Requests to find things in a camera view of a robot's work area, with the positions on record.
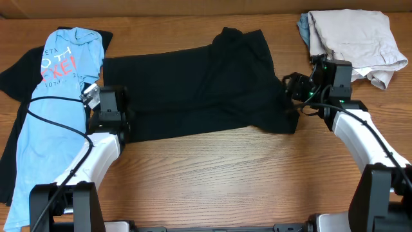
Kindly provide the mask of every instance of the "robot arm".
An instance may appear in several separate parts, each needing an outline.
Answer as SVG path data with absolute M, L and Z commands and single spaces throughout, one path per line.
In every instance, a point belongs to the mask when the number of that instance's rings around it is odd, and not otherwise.
M 348 147 L 362 178 L 347 212 L 314 215 L 302 228 L 317 232 L 411 231 L 412 193 L 404 176 L 363 123 L 334 107 L 366 121 L 409 180 L 412 177 L 410 163 L 379 133 L 365 105 L 351 100 L 351 63 L 327 61 L 322 56 L 313 57 L 312 63 L 315 68 L 311 77 L 293 73 L 284 78 L 286 92 L 294 100 L 304 102 L 301 106 L 312 105 L 318 110 L 318 116 L 324 119 L 329 130 Z M 403 201 L 390 202 L 391 191 L 402 195 Z
M 401 167 L 405 168 L 407 164 L 410 164 L 404 157 L 399 155 L 388 144 L 382 134 L 379 133 L 368 112 L 363 110 L 348 111 L 368 122 L 368 124 L 378 133 L 380 139 L 384 141 L 386 147 L 393 153 L 393 157 Z M 395 167 L 371 132 L 353 117 L 343 112 L 337 112 L 335 119 L 333 120 L 332 131 L 343 141 L 343 143 L 345 143 L 358 165 L 360 172 L 364 171 L 367 164 L 381 163 L 386 167 Z
M 89 135 L 89 138 L 93 141 L 93 149 L 89 157 L 76 172 L 76 175 L 69 180 L 67 185 L 76 185 L 82 181 L 94 182 L 96 189 L 98 189 L 111 163 L 117 160 L 120 155 L 120 143 L 117 135 L 110 134 L 109 132 L 100 132 Z M 79 151 L 79 154 L 74 158 L 70 166 L 62 175 L 55 179 L 58 186 L 61 185 L 63 180 L 70 174 L 70 171 L 79 163 L 80 159 L 83 158 L 88 148 L 89 142 L 85 140 L 83 148 Z

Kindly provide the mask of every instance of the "gray cloth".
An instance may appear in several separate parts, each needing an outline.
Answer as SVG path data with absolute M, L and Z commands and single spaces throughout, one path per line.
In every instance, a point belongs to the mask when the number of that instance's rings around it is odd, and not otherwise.
M 307 45 L 308 50 L 310 50 L 310 31 L 309 31 L 309 23 L 308 23 L 308 13 L 301 14 L 300 20 L 297 22 L 297 27 L 299 29 L 299 33 Z
M 407 65 L 382 12 L 327 10 L 308 13 L 310 55 L 350 61 L 352 81 L 368 78 L 386 89 L 393 72 Z

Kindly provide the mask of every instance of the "light blue t-shirt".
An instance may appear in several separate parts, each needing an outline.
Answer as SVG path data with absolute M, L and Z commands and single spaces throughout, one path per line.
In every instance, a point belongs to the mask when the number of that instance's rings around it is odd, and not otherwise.
M 80 99 L 84 83 L 98 80 L 103 58 L 99 33 L 82 28 L 53 32 L 47 38 L 42 55 L 43 80 L 32 98 Z M 44 99 L 32 102 L 30 111 L 86 132 L 86 115 L 80 102 Z M 53 182 L 70 165 L 83 144 L 84 138 L 72 131 L 26 116 L 17 141 L 17 176 L 5 231 L 20 231 L 30 223 L 29 194 L 32 188 L 36 184 Z

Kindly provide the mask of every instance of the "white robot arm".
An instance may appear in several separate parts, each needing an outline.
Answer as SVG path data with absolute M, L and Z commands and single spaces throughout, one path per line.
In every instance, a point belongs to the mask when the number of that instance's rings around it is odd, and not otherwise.
M 84 161 L 76 175 L 72 177 L 67 185 L 76 185 L 79 182 L 94 182 L 96 188 L 100 186 L 104 175 L 108 171 L 111 163 L 117 160 L 120 155 L 120 143 L 117 135 L 109 132 L 93 133 L 89 135 L 93 141 L 93 149 L 89 157 Z M 70 166 L 55 180 L 60 185 L 70 174 L 70 171 L 79 163 L 89 148 L 89 142 L 85 139 L 83 148 L 75 157 Z
M 383 140 L 386 147 L 393 153 L 393 157 L 405 168 L 410 165 L 404 157 L 399 155 L 385 140 L 382 134 L 372 122 L 371 115 L 363 110 L 348 110 L 356 116 L 360 117 L 378 133 L 380 139 Z M 386 167 L 395 167 L 392 161 L 386 156 L 376 138 L 371 132 L 362 125 L 358 120 L 343 113 L 337 112 L 333 121 L 332 130 L 338 138 L 340 138 L 346 147 L 349 149 L 353 159 L 360 172 L 368 164 L 383 164 Z M 316 218 L 317 232 L 351 232 L 348 211 L 342 213 L 322 214 Z

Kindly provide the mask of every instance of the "clothing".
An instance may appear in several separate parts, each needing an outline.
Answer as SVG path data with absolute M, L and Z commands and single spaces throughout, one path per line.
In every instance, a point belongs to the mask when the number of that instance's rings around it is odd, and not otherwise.
M 389 18 L 365 10 L 311 11 L 310 55 L 328 54 L 329 59 L 352 62 L 352 81 L 367 77 L 386 89 L 393 72 L 407 64 L 393 37 Z
M 102 36 L 104 51 L 107 50 L 113 34 L 111 32 L 96 31 Z M 0 159 L 0 202 L 10 206 L 12 203 L 15 176 L 16 176 L 16 147 L 23 122 L 26 118 L 26 105 L 32 98 L 35 87 L 42 81 L 41 59 L 44 46 L 33 48 L 25 53 L 12 67 L 0 73 L 0 90 L 11 98 L 21 102 L 16 120 L 6 143 L 3 156 Z M 86 118 L 90 116 L 90 109 L 85 108 Z
M 224 28 L 201 48 L 105 59 L 104 84 L 129 90 L 130 142 L 257 126 L 293 133 L 299 114 L 261 30 Z
M 104 58 L 102 37 L 92 30 L 73 28 L 50 34 L 41 61 L 42 81 L 32 98 L 58 96 L 80 99 L 84 83 L 98 79 Z M 30 103 L 30 111 L 53 122 L 86 132 L 86 116 L 80 102 L 43 99 Z M 36 184 L 54 181 L 72 162 L 84 138 L 26 117 L 17 141 L 17 176 L 6 231 L 19 231 L 29 221 L 29 194 Z
M 308 50 L 310 50 L 310 31 L 307 13 L 301 14 L 301 18 L 297 22 L 297 27 L 299 29 L 299 33 L 301 34 L 303 42 L 307 45 Z

